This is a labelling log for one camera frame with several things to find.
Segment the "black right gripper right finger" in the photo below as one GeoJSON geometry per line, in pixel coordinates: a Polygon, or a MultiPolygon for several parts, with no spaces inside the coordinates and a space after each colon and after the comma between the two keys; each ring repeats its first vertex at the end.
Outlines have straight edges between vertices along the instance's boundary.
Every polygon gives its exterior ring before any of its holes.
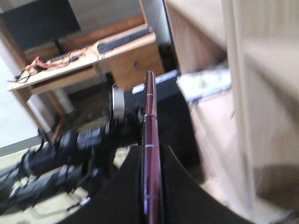
{"type": "Polygon", "coordinates": [[[205,192],[168,145],[160,146],[164,217],[167,224],[250,224],[205,192]]]}

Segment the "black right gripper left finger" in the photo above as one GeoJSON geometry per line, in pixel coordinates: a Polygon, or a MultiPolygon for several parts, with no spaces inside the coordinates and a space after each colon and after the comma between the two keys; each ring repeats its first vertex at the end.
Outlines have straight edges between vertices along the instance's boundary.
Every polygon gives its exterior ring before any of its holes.
{"type": "Polygon", "coordinates": [[[142,147],[132,146],[112,179],[61,224],[142,224],[140,170],[142,147]]]}

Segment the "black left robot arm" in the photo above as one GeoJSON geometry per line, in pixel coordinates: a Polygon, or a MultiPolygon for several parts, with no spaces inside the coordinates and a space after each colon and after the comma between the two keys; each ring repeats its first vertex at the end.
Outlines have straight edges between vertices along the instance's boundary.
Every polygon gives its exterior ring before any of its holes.
{"type": "Polygon", "coordinates": [[[28,150],[0,172],[0,212],[15,213],[60,193],[83,188],[95,195],[117,171],[116,150],[140,140],[141,116],[130,113],[88,131],[69,130],[60,139],[28,150]]]}

